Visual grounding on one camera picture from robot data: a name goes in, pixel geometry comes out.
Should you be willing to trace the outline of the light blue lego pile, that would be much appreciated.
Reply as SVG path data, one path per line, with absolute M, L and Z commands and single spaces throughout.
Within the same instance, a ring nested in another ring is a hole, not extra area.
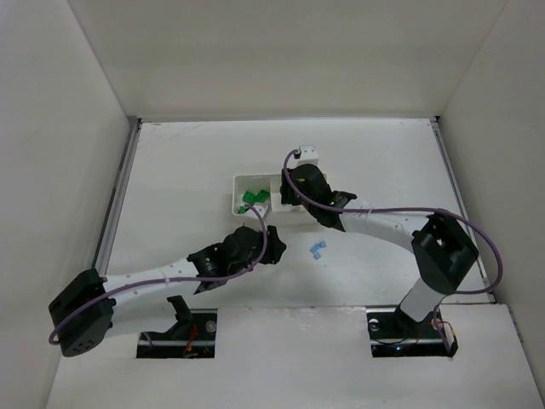
M 312 254 L 314 260 L 319 260 L 321 258 L 320 251 L 325 249 L 326 246 L 327 246 L 326 242 L 324 240 L 320 240 L 310 247 L 309 251 Z

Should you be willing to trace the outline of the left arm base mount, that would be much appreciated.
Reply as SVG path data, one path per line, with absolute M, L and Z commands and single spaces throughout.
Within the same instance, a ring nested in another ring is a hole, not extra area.
M 165 331 L 139 335 L 137 359 L 213 359 L 218 321 L 217 309 L 190 309 L 182 296 L 169 297 L 174 323 Z

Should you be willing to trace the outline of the green lego brick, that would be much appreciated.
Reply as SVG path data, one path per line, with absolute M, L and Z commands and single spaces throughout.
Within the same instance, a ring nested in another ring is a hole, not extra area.
M 246 191 L 242 196 L 242 201 L 245 204 L 253 205 L 256 202 L 256 195 L 250 191 Z

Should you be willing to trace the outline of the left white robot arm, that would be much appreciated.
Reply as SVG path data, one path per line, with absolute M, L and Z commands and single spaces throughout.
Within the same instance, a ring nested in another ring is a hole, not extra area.
M 277 264 L 286 249 L 274 226 L 261 231 L 240 227 L 220 243 L 162 268 L 118 277 L 84 270 L 50 302 L 54 329 L 48 342 L 65 357 L 84 354 L 105 338 L 133 329 L 126 315 L 155 302 L 170 303 L 180 319 L 182 285 L 195 284 L 198 294 L 212 291 L 259 264 Z

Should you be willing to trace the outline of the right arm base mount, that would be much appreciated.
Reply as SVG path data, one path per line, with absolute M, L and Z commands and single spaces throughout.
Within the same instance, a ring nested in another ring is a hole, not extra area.
M 439 306 L 416 322 L 398 308 L 366 311 L 370 352 L 373 358 L 453 358 L 459 343 L 452 324 L 443 319 Z

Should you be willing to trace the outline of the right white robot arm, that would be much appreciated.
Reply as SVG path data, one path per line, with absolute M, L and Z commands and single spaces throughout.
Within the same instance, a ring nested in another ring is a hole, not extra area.
M 407 250 L 416 259 L 419 279 L 397 307 L 401 320 L 420 323 L 453 295 L 479 256 L 456 218 L 426 210 L 381 213 L 354 193 L 334 191 L 314 164 L 282 170 L 281 202 L 302 205 L 323 227 L 359 233 Z

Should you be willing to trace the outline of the green yellow lego block pair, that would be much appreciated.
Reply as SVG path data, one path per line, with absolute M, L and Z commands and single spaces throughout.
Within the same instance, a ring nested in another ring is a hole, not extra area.
M 266 203 L 270 199 L 270 193 L 266 190 L 261 190 L 255 195 L 256 203 Z

